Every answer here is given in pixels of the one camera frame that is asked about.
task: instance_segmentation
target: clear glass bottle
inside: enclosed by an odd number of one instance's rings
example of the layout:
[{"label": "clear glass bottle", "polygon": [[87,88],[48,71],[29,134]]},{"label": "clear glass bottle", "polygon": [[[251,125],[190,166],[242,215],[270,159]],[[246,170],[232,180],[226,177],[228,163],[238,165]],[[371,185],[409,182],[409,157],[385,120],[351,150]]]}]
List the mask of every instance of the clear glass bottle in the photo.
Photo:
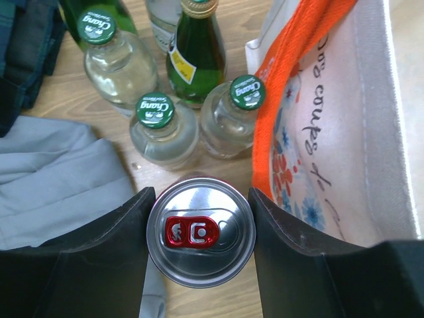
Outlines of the clear glass bottle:
[{"label": "clear glass bottle", "polygon": [[88,44],[84,68],[89,80],[120,114],[130,118],[145,93],[160,89],[153,55],[139,37],[119,30],[103,9],[82,14],[78,32]]},{"label": "clear glass bottle", "polygon": [[193,166],[198,159],[199,125],[194,111],[163,93],[144,95],[130,122],[132,143],[148,161],[167,170]]},{"label": "clear glass bottle", "polygon": [[174,93],[200,108],[212,89],[225,81],[227,59],[215,16],[218,0],[181,0],[182,15],[166,56]]},{"label": "clear glass bottle", "polygon": [[121,30],[137,34],[127,7],[122,0],[59,0],[59,12],[65,22],[69,33],[74,38],[81,50],[87,48],[87,44],[81,40],[78,34],[78,20],[86,10],[104,9],[113,15],[114,20]]},{"label": "clear glass bottle", "polygon": [[256,116],[265,96],[264,84],[253,75],[211,91],[200,113],[200,136],[212,156],[232,158],[253,145]]},{"label": "clear glass bottle", "polygon": [[181,17],[180,0],[145,0],[154,39],[159,48],[167,53],[171,37]]}]

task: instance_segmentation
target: gray cloth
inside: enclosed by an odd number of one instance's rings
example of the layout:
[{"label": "gray cloth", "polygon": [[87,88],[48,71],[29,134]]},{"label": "gray cloth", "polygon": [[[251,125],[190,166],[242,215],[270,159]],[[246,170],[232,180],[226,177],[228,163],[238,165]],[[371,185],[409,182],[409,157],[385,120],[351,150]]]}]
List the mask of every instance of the gray cloth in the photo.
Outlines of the gray cloth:
[{"label": "gray cloth", "polygon": [[[20,116],[0,139],[0,249],[39,246],[133,195],[111,142],[87,125]],[[140,317],[164,318],[165,296],[149,257]]]}]

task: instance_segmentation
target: green glass bottle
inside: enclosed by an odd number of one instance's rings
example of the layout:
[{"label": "green glass bottle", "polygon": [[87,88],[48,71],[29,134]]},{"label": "green glass bottle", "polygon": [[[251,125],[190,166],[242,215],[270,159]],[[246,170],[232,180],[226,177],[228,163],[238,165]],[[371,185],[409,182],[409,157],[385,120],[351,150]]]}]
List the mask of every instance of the green glass bottle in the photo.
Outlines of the green glass bottle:
[{"label": "green glass bottle", "polygon": [[133,19],[121,0],[59,0],[59,11],[62,20],[81,50],[85,50],[86,44],[78,34],[77,23],[81,14],[89,9],[108,11],[113,16],[120,30],[137,34]]},{"label": "green glass bottle", "polygon": [[218,0],[181,0],[183,13],[166,56],[174,93],[192,108],[225,81],[227,60],[215,16]]}]

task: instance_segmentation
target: soda can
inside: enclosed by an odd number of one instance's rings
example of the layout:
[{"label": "soda can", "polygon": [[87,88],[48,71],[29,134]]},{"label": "soda can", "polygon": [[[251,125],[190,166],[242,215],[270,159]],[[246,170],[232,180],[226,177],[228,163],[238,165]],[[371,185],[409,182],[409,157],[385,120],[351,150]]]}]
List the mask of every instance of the soda can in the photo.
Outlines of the soda can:
[{"label": "soda can", "polygon": [[242,270],[253,252],[256,227],[240,192],[197,174],[160,194],[146,235],[151,258],[165,276],[183,286],[210,288]]}]

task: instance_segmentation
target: orange trim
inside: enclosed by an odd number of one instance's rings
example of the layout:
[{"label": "orange trim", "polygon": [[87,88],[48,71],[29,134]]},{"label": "orange trim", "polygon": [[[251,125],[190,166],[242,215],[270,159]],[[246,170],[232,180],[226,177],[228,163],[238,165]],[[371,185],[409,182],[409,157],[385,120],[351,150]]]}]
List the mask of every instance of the orange trim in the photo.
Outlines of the orange trim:
[{"label": "orange trim", "polygon": [[266,72],[267,98],[256,122],[253,145],[252,185],[272,198],[270,152],[274,121],[280,106],[284,86],[293,66],[324,37],[354,6],[356,0],[301,0],[288,24],[268,50],[257,76]]}]

